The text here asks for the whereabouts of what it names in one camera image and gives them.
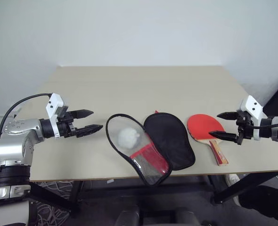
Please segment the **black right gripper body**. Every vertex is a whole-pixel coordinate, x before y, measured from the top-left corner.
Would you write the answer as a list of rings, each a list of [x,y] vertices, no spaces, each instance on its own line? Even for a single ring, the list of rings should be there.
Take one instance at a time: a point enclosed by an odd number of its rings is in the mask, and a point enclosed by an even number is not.
[[[253,122],[252,116],[247,111],[237,110],[236,125],[238,126],[238,136],[236,143],[241,145],[244,139],[251,139],[253,137]]]

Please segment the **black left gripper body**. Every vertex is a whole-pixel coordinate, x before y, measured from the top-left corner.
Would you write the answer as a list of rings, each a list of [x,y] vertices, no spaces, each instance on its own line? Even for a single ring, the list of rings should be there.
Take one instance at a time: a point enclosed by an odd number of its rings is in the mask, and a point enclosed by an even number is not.
[[[77,111],[66,112],[63,117],[57,117],[57,128],[61,137],[79,137],[78,129],[74,127],[73,121],[78,118]]]

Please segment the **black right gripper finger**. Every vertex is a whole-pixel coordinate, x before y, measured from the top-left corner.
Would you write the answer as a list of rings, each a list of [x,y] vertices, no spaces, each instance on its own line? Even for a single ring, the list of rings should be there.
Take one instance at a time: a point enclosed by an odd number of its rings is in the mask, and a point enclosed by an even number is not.
[[[217,139],[226,141],[237,141],[237,135],[233,133],[227,133],[225,131],[211,131],[209,134]]]
[[[237,112],[223,112],[217,115],[218,118],[222,118],[225,120],[237,120],[238,113]]]

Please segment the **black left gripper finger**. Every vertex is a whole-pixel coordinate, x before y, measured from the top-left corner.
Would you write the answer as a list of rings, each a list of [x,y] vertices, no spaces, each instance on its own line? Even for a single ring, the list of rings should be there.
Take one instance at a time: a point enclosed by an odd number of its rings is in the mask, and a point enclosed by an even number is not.
[[[82,119],[92,115],[94,112],[86,109],[75,110],[73,111],[73,118],[74,119]]]
[[[76,137],[88,136],[88,135],[98,132],[102,128],[103,128],[103,125],[98,125],[98,124],[88,125],[83,128],[80,128],[80,129],[75,128],[75,136]]]

